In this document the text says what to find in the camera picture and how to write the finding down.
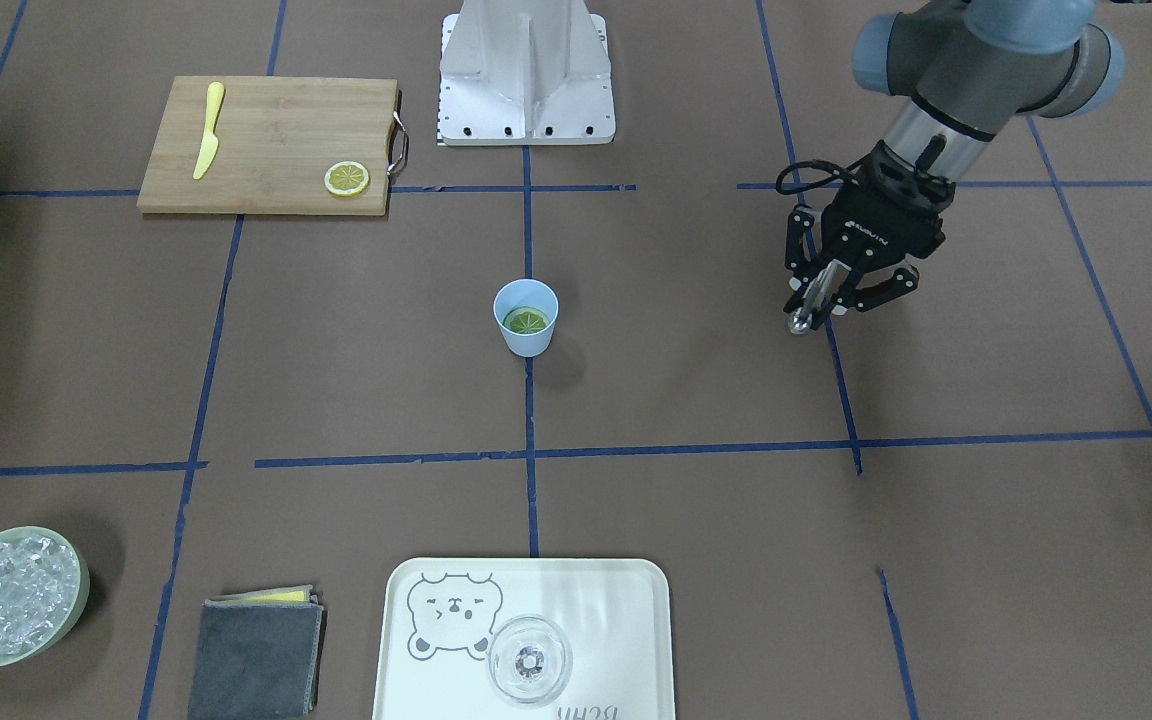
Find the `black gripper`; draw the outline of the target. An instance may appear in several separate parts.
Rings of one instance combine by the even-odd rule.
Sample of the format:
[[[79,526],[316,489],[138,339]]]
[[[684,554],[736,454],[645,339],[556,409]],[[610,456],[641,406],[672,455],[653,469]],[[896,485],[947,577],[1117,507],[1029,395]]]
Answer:
[[[849,311],[867,313],[915,291],[920,283],[919,270],[900,262],[908,256],[929,258],[942,245],[941,214],[955,199],[956,183],[905,161],[882,141],[849,167],[814,160],[814,169],[831,174],[842,185],[823,211],[817,259],[809,258],[806,236],[820,213],[808,205],[791,209],[785,245],[788,273],[791,275],[791,266],[797,263],[824,270],[838,262],[850,268],[831,295],[831,314],[836,316]],[[890,276],[861,287],[861,272],[886,266],[892,266]],[[785,313],[791,309],[790,301],[783,306]]]

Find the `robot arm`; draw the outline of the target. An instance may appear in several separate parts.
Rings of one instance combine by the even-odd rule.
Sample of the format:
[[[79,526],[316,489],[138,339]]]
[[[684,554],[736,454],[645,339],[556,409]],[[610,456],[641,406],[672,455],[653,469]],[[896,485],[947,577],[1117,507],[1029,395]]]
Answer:
[[[838,184],[826,209],[799,202],[788,214],[791,333],[914,291],[914,259],[942,245],[960,179],[1011,118],[1078,118],[1115,94],[1126,51],[1093,15],[1093,1],[929,1],[867,20],[852,77],[905,106],[863,158],[796,161],[778,174],[782,195],[810,190],[787,185],[797,170]]]

